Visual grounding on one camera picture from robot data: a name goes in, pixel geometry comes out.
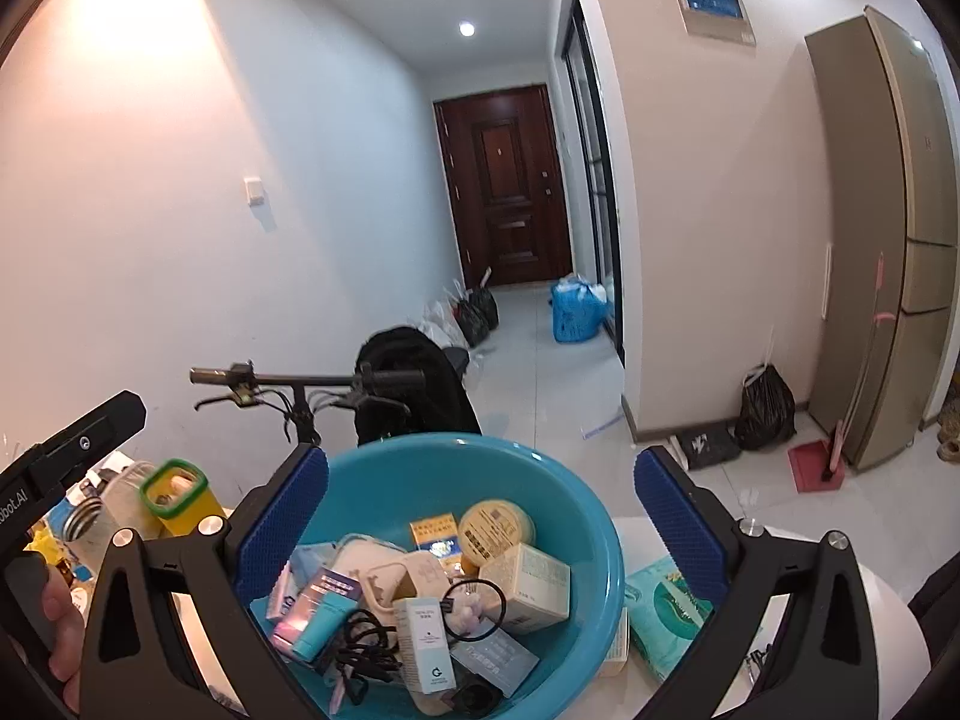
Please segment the person's left hand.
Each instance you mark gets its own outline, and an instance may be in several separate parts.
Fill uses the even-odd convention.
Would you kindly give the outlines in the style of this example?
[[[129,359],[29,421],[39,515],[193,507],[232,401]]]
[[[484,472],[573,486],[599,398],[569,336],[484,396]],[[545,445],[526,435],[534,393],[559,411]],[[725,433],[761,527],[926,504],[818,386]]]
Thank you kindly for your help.
[[[60,572],[47,569],[49,577],[41,595],[44,616],[53,626],[49,670],[62,684],[62,699],[73,713],[80,713],[80,670],[82,669],[85,620],[71,601],[71,594]]]

